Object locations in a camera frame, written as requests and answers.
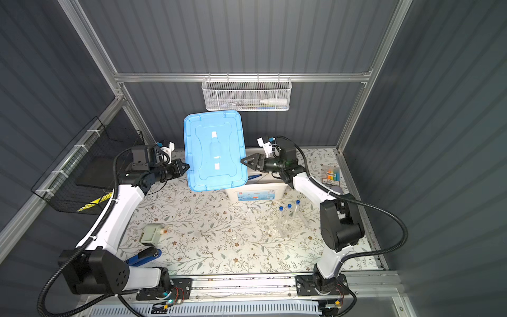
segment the table surface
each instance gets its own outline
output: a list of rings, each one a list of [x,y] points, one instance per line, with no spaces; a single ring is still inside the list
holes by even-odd
[[[321,174],[322,165],[338,166],[333,149],[303,151],[314,176]],[[185,153],[173,152],[173,158],[184,161]],[[340,185],[348,193],[342,177]],[[153,185],[149,194],[161,186]],[[293,221],[293,233],[282,237],[275,225],[279,207],[295,206],[297,199],[309,228]],[[186,176],[168,181],[135,210],[120,243],[117,255],[121,259],[146,249],[139,237],[150,223],[163,224],[168,233],[157,245],[162,256],[144,266],[167,267],[171,275],[312,271],[324,247],[318,206],[291,188],[278,201],[232,202],[224,190],[192,192]],[[365,237],[353,249],[371,251]],[[360,257],[348,260],[343,269],[376,270],[378,266],[373,257]]]

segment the mounting plate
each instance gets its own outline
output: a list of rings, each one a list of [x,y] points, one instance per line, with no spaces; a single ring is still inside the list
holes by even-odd
[[[342,295],[350,294],[344,287],[344,283],[347,283],[347,278],[345,275],[340,274],[336,278],[336,285],[334,288],[330,290],[329,293],[319,293],[315,289],[315,283],[313,282],[312,275],[296,275],[296,287],[298,290],[298,296],[321,296],[321,295],[336,295],[340,297],[340,292]]]
[[[190,291],[192,290],[192,279],[191,278],[172,278],[173,287],[178,287],[183,290],[183,299],[190,298]],[[136,300],[157,300],[155,297],[160,297],[160,294],[165,292],[163,288],[150,288],[150,289],[142,289],[137,296]]]

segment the black wire basket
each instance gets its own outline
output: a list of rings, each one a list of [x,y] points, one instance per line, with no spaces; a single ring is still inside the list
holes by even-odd
[[[74,146],[74,154],[61,168],[46,171],[31,191],[59,212],[99,215],[114,188],[113,159],[134,145],[144,145],[140,131],[101,125],[82,145]],[[118,174],[130,162],[132,154],[122,154]]]

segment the gray wall panel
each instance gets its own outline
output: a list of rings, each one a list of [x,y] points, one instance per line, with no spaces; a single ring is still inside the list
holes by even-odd
[[[118,112],[110,125],[132,128],[123,111]],[[42,286],[58,269],[60,253],[73,249],[96,219],[95,215],[56,212],[49,206],[43,209],[0,265],[1,316],[38,316],[35,302]],[[70,292],[65,280],[59,278],[51,288],[46,304],[52,312],[63,312],[75,308],[79,299]]]
[[[60,7],[0,2],[2,228],[113,94]]]
[[[199,83],[128,83],[134,102],[155,139],[184,147],[183,120],[206,112]],[[241,112],[245,143],[284,135],[302,146],[332,146],[340,137],[361,83],[294,83],[288,111]]]
[[[386,257],[419,316],[495,314],[507,296],[505,11],[414,1],[345,149],[361,198],[409,227]],[[399,239],[368,213],[381,246]]]
[[[395,0],[81,1],[121,73],[360,73]]]
[[[0,1],[0,229],[59,153],[113,94],[56,1]],[[0,265],[0,315],[35,316],[37,296],[96,216],[45,208]],[[75,307],[64,280],[48,307]]]

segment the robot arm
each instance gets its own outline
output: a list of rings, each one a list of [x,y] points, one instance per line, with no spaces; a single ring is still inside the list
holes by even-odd
[[[131,152],[133,162],[124,174],[119,175],[118,198],[112,211],[100,231],[92,236],[92,232],[105,217],[111,204],[110,199],[77,248],[90,237],[93,241],[81,257],[62,271],[74,294],[119,294],[126,290],[144,288],[158,288],[163,292],[172,288],[167,269],[128,266],[116,257],[116,253],[134,210],[150,187],[156,182],[181,177],[190,166],[180,159],[171,161],[170,151],[158,146],[135,146]],[[58,259],[59,265],[65,263],[74,251],[63,251]]]
[[[268,157],[253,154],[241,160],[243,165],[261,172],[276,172],[291,188],[304,194],[320,207],[320,233],[326,244],[322,257],[314,267],[313,280],[318,291],[335,285],[339,275],[341,259],[352,251],[352,246],[365,235],[357,205],[349,204],[330,195],[315,185],[306,173],[306,167],[298,164],[295,145],[282,138],[273,139],[278,155]]]

